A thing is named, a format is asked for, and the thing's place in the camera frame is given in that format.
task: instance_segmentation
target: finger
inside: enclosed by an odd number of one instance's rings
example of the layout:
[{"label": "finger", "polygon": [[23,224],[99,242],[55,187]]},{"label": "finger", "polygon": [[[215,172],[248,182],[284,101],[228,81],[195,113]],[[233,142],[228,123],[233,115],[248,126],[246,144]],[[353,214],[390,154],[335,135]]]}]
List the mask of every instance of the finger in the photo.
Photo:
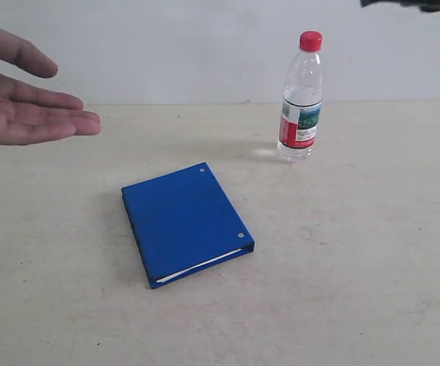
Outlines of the finger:
[{"label": "finger", "polygon": [[0,135],[0,145],[26,146],[62,140],[74,135],[75,126],[69,122],[39,126],[9,123],[8,128]]},{"label": "finger", "polygon": [[45,56],[32,43],[0,28],[0,60],[41,78],[57,74],[54,61]]},{"label": "finger", "polygon": [[14,80],[14,87],[9,95],[12,101],[31,103],[41,107],[83,109],[84,103],[73,95],[57,93],[37,88],[25,82]]},{"label": "finger", "polygon": [[97,135],[101,132],[100,118],[87,111],[58,108],[42,108],[32,104],[15,103],[13,121],[18,124],[37,126],[41,124],[71,123],[76,135]]}]

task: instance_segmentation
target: red bottle cap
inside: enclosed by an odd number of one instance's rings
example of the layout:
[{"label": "red bottle cap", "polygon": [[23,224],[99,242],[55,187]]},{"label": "red bottle cap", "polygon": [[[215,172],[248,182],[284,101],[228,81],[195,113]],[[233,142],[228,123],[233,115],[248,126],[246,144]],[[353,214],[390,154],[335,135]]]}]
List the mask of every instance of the red bottle cap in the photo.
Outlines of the red bottle cap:
[{"label": "red bottle cap", "polygon": [[305,52],[318,52],[321,50],[323,36],[319,32],[307,31],[301,34],[299,46]]}]

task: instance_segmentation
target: palm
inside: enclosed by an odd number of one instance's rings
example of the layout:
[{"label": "palm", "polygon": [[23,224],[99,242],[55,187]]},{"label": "palm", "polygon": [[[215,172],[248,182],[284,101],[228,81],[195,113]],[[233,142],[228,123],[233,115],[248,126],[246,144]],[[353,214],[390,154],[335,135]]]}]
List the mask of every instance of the palm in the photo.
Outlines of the palm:
[{"label": "palm", "polygon": [[[55,64],[26,41],[0,30],[0,59],[40,77]],[[0,74],[0,144],[27,145],[99,133],[99,117],[71,95],[46,91]]]}]

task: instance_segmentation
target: blue notebook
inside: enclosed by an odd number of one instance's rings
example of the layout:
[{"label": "blue notebook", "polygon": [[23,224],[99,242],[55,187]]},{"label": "blue notebook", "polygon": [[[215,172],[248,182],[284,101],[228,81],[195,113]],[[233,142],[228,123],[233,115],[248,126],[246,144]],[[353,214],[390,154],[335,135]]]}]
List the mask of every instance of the blue notebook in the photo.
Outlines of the blue notebook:
[{"label": "blue notebook", "polygon": [[151,288],[254,250],[205,162],[122,188],[122,194]]}]

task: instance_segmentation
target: bottle label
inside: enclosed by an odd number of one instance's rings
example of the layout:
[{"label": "bottle label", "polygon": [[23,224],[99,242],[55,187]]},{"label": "bottle label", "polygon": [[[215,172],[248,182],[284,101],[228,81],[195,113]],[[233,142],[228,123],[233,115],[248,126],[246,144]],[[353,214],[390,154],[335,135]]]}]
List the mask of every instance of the bottle label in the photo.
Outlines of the bottle label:
[{"label": "bottle label", "polygon": [[312,146],[316,136],[320,110],[321,102],[303,107],[289,103],[284,99],[279,141],[293,149],[306,149]]}]

